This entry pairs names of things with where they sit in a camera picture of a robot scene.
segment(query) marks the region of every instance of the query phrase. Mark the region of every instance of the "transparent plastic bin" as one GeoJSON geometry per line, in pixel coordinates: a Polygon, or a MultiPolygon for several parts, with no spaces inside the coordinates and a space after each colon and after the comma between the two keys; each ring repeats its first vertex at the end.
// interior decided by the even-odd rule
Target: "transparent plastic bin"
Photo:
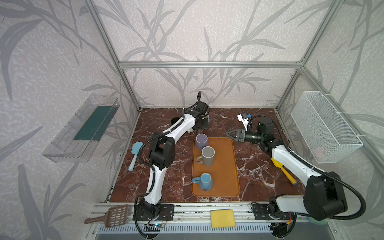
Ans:
{"type": "Polygon", "coordinates": [[[44,150],[43,156],[53,162],[87,162],[99,144],[101,136],[111,122],[120,104],[117,97],[91,94],[71,120],[64,126],[57,137],[44,150]],[[101,124],[90,133],[90,140],[75,139],[80,129],[87,122],[98,106],[111,106],[105,111],[101,124]]]}
{"type": "Polygon", "coordinates": [[[318,163],[339,162],[363,145],[319,91],[303,92],[291,116],[318,163]]]}

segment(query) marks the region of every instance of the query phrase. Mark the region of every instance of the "light blue spatula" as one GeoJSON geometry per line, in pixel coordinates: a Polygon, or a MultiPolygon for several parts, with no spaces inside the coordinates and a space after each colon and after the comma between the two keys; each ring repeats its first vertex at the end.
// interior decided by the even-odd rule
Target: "light blue spatula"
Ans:
{"type": "Polygon", "coordinates": [[[139,153],[139,150],[140,150],[142,145],[143,145],[142,142],[136,142],[132,146],[132,154],[135,154],[135,156],[133,157],[132,162],[131,162],[131,164],[129,165],[129,168],[128,168],[128,171],[130,171],[130,172],[133,171],[133,167],[135,166],[135,163],[136,163],[137,154],[139,153]]]}

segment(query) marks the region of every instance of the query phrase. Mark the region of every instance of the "tray rim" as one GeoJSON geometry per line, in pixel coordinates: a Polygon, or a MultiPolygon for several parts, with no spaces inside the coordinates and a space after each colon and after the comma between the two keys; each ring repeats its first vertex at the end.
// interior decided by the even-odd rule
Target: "tray rim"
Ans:
{"type": "MultiPolygon", "coordinates": [[[[208,137],[208,139],[222,139],[222,140],[225,139],[225,140],[230,140],[231,141],[232,149],[233,149],[233,154],[235,156],[235,167],[236,167],[237,185],[238,185],[239,191],[238,191],[237,195],[232,195],[232,196],[196,196],[194,194],[194,192],[193,192],[193,183],[191,183],[192,184],[191,192],[192,192],[193,196],[195,196],[195,197],[237,197],[237,196],[239,196],[240,193],[241,193],[241,189],[240,189],[239,175],[238,175],[238,171],[237,171],[236,152],[235,152],[235,146],[233,145],[233,140],[230,139],[229,137],[208,137]]],[[[191,178],[193,178],[193,175],[194,175],[193,174],[193,172],[194,172],[193,165],[194,165],[194,162],[195,162],[195,141],[196,141],[196,138],[193,141],[193,148],[194,148],[194,150],[193,150],[193,156],[192,156],[192,175],[191,175],[191,178]]]]}

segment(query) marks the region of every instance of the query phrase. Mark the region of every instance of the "robotic arm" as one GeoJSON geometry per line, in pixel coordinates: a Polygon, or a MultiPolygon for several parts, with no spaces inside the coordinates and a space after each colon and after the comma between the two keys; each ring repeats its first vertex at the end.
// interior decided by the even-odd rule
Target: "robotic arm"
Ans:
{"type": "Polygon", "coordinates": [[[281,212],[295,212],[311,216],[316,220],[334,218],[340,220],[354,219],[365,212],[366,203],[359,192],[341,181],[334,172],[325,172],[295,154],[280,139],[274,137],[274,127],[279,127],[270,118],[264,116],[250,117],[247,114],[238,115],[244,129],[229,131],[226,135],[238,142],[258,144],[260,149],[270,157],[283,164],[300,179],[306,187],[304,195],[280,195],[270,199],[268,212],[273,217],[279,217],[281,212]],[[252,119],[260,117],[257,131],[252,131],[252,119]],[[351,190],[360,200],[358,212],[350,216],[336,216],[348,209],[343,186],[351,190]]]}
{"type": "MultiPolygon", "coordinates": [[[[168,167],[175,159],[175,145],[185,132],[192,132],[194,129],[206,129],[209,124],[207,110],[209,106],[200,101],[201,91],[197,95],[196,103],[184,109],[179,119],[162,133],[154,133],[149,147],[149,175],[148,187],[144,198],[139,202],[135,214],[144,216],[146,219],[154,219],[160,214],[161,189],[168,167]]],[[[145,143],[139,150],[138,157],[141,159],[141,152],[145,143]]]]}

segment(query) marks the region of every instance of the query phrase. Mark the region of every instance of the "orange tray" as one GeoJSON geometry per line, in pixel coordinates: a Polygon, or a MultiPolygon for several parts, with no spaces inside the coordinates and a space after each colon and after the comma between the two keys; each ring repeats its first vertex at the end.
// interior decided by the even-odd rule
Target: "orange tray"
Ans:
{"type": "Polygon", "coordinates": [[[210,191],[204,192],[198,184],[192,184],[192,193],[196,197],[237,197],[240,194],[239,177],[232,139],[228,137],[209,137],[209,146],[215,149],[215,162],[211,167],[196,163],[201,155],[194,144],[192,177],[209,173],[214,185],[210,191]]]}

